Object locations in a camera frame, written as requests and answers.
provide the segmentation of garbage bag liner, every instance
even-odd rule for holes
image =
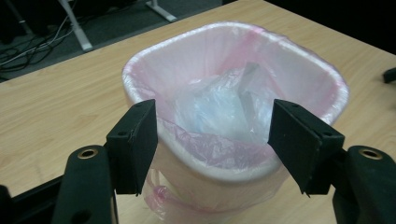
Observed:
[[[144,49],[122,78],[132,103],[156,99],[160,144],[144,197],[166,223],[220,223],[276,193],[289,173],[266,143],[275,98],[328,124],[348,98],[317,54],[238,21]]]

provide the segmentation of table surface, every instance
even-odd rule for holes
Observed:
[[[350,88],[333,127],[345,148],[375,147],[396,159],[396,85],[382,74],[396,56],[279,7],[241,0],[0,84],[0,184],[18,195],[64,173],[67,157],[102,145],[127,111],[121,70],[138,51],[215,21],[242,21],[287,36],[333,64]],[[289,178],[274,198],[229,223],[335,223],[332,193],[302,195]],[[161,223],[143,197],[118,196],[120,223]]]

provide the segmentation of clear plastic bag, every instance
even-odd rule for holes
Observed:
[[[283,35],[217,22],[136,54],[127,95],[156,99],[160,144],[144,187],[165,223],[221,223],[289,176],[266,144],[275,98],[332,123],[347,104],[338,71]]]

